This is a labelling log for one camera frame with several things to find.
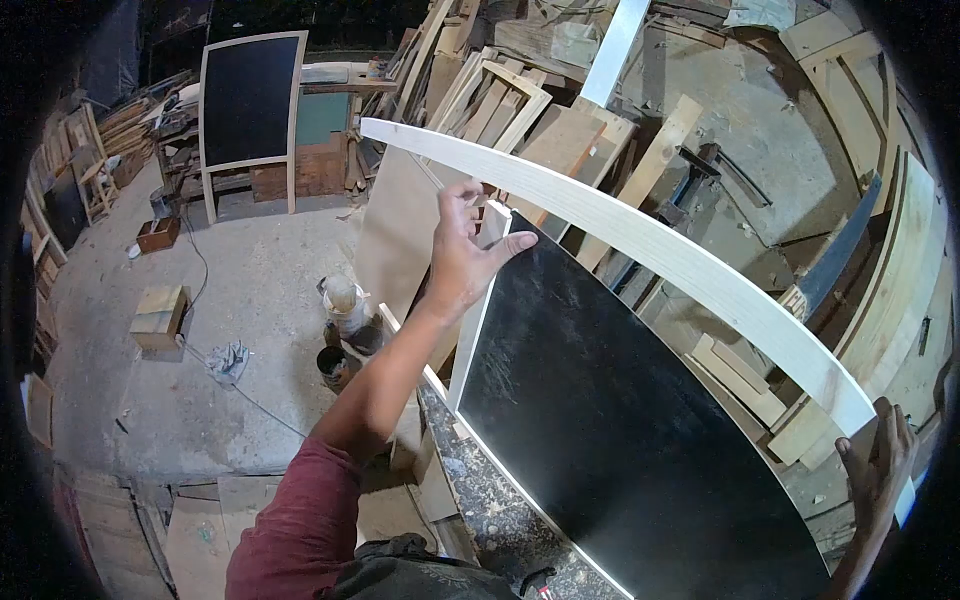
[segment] black chalkboard panel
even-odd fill
[[[513,231],[536,230],[514,213]],[[540,507],[640,598],[811,598],[799,513],[713,397],[545,235],[497,275],[461,416]]]
[[[206,166],[286,156],[298,43],[275,37],[207,51]]]

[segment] red sleeve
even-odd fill
[[[240,536],[227,599],[309,598],[332,587],[356,545],[360,472],[350,457],[307,438],[274,501]]]

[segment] curved white wooden strip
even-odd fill
[[[517,194],[680,288],[747,338],[851,436],[876,413],[836,357],[777,302],[713,254],[638,210],[516,156],[408,125],[362,119],[360,133]]]

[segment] cloth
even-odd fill
[[[346,452],[307,438],[274,501],[240,536],[227,600],[282,598],[513,599],[489,571],[426,551],[416,534],[357,549],[360,471]]]

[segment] wooden crate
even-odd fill
[[[151,232],[150,227],[153,221],[147,221],[136,234],[136,244],[144,254],[170,248],[177,241],[180,235],[180,218],[164,217],[156,224],[156,229]]]
[[[136,307],[131,336],[145,350],[178,349],[175,336],[186,303],[182,285],[148,287]]]

